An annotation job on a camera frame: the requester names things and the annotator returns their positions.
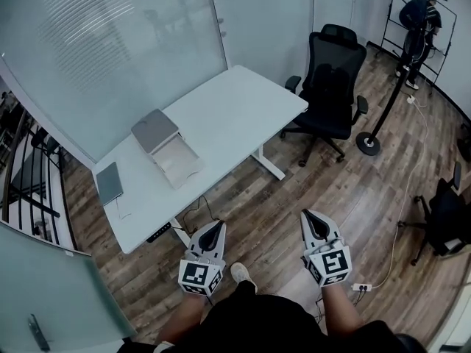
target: railing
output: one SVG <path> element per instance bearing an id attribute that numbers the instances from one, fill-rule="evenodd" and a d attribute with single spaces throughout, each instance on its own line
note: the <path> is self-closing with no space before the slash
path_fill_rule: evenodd
<path id="1" fill-rule="evenodd" d="M 15 164 L 15 156 L 18 144 L 23 141 L 24 147 L 21 155 L 21 166 L 19 169 L 19 187 L 18 184 L 12 183 L 13 167 Z M 27 149 L 32 149 L 31 154 L 26 158 Z M 25 186 L 25 171 L 29 166 L 29 185 Z M 33 236 L 38 236 L 44 240 L 60 244 L 59 235 L 57 234 L 56 218 L 61 218 L 59 212 L 54 209 L 52 187 L 51 187 L 51 169 L 54 166 L 60 175 L 60 192 L 64 202 L 65 222 L 67 224 L 68 233 L 71 237 L 72 246 L 76 249 L 77 245 L 71 230 L 70 218 L 68 216 L 67 207 L 65 205 L 65 192 L 63 184 L 63 150 L 58 142 L 50 137 L 45 129 L 35 124 L 28 112 L 25 110 L 18 123 L 15 136 L 10 146 L 10 153 L 7 161 L 6 174 L 4 179 L 3 200 L 1 202 L 1 217 L 5 222 L 10 222 L 10 205 L 18 201 L 18 228 L 24 229 L 24 216 L 22 205 L 24 202 L 29 204 L 30 229 Z M 40 219 L 34 217 L 34 208 L 40 211 Z"/>

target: sneaker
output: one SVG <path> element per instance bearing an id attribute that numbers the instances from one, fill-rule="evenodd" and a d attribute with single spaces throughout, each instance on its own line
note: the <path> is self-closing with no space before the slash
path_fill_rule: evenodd
<path id="1" fill-rule="evenodd" d="M 417 84 L 413 84 L 412 82 L 409 82 L 409 80 L 406 81 L 406 85 L 414 90 L 419 90 L 419 87 L 417 86 Z"/>
<path id="2" fill-rule="evenodd" d="M 249 275 L 249 270 L 245 268 L 242 263 L 234 263 L 230 266 L 230 274 L 233 275 L 235 282 L 240 283 L 242 281 L 250 281 L 255 286 L 255 292 L 257 293 L 257 285 L 252 281 Z"/>

